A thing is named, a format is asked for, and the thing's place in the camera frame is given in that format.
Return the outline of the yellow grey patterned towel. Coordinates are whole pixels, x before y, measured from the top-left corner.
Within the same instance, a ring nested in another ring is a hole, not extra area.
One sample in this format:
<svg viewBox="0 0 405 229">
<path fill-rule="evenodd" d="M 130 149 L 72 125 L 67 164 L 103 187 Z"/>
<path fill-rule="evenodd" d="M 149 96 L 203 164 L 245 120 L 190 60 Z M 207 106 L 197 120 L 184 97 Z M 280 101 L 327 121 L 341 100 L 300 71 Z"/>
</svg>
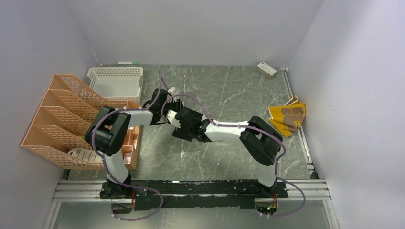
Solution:
<svg viewBox="0 0 405 229">
<path fill-rule="evenodd" d="M 285 138 L 291 137 L 301 128 L 306 116 L 305 103 L 300 102 L 296 95 L 293 95 L 284 105 L 270 106 L 268 110 L 270 123 Z"/>
</svg>

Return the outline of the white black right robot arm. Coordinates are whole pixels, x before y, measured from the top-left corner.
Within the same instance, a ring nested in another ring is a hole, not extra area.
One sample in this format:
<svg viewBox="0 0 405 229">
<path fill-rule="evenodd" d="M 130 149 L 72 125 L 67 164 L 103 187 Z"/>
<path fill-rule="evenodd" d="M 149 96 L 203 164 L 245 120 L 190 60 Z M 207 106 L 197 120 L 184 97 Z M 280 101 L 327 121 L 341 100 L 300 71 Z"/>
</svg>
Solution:
<svg viewBox="0 0 405 229">
<path fill-rule="evenodd" d="M 285 147 L 283 137 L 262 118 L 253 116 L 248 121 L 219 122 L 203 114 L 182 108 L 169 110 L 166 118 L 175 127 L 172 135 L 176 138 L 199 142 L 237 141 L 243 144 L 251 157 L 260 165 L 258 192 L 268 198 L 276 191 L 278 156 Z"/>
</svg>

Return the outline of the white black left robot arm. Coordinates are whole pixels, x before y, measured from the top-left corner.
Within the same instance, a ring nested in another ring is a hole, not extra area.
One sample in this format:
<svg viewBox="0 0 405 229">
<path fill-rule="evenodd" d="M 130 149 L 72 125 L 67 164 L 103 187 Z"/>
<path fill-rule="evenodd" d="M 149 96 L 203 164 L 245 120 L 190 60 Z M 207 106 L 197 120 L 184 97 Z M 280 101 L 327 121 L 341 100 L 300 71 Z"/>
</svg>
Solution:
<svg viewBox="0 0 405 229">
<path fill-rule="evenodd" d="M 152 99 L 143 107 L 135 109 L 115 109 L 104 105 L 96 115 L 85 134 L 85 141 L 96 148 L 102 161 L 108 167 L 107 187 L 119 197 L 127 198 L 132 192 L 131 175 L 125 167 L 122 146 L 130 127 L 159 125 L 169 110 L 179 111 L 183 107 L 180 99 L 167 103 L 161 113 L 163 103 L 171 96 L 179 94 L 179 89 L 155 89 Z"/>
</svg>

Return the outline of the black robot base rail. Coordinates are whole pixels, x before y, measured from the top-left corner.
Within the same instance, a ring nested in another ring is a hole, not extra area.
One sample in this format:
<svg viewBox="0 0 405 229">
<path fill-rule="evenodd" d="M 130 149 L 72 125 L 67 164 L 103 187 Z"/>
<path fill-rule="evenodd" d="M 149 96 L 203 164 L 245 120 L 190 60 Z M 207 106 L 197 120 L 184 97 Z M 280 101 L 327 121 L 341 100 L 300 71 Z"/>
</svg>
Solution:
<svg viewBox="0 0 405 229">
<path fill-rule="evenodd" d="M 125 199 L 134 203 L 135 210 L 162 208 L 225 208 L 254 209 L 256 199 L 287 198 L 285 182 L 276 181 L 272 187 L 258 180 L 132 180 L 133 188 L 121 195 L 104 182 L 100 199 Z"/>
</svg>

